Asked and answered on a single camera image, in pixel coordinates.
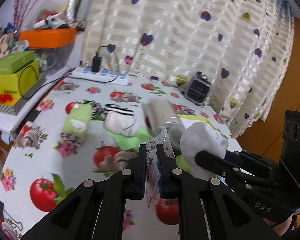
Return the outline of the person's right hand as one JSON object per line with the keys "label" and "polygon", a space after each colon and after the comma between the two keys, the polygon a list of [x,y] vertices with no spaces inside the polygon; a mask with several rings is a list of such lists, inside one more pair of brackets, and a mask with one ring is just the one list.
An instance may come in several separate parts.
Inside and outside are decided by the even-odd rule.
{"label": "person's right hand", "polygon": [[294,228],[295,223],[298,221],[296,215],[291,215],[285,222],[283,223],[275,223],[266,218],[262,218],[262,220],[270,226],[280,237],[282,237],[285,233],[290,232]]}

